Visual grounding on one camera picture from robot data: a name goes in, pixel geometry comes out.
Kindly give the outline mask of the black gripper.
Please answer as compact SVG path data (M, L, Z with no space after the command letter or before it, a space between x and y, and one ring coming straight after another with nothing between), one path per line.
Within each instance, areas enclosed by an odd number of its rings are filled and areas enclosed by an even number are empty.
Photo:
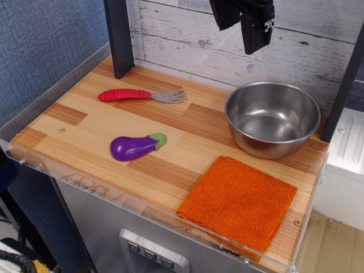
M210 0L210 6L220 31L240 21L240 11L233 1ZM274 29L275 8L273 1L242 1L241 28L245 53L254 52L270 44Z

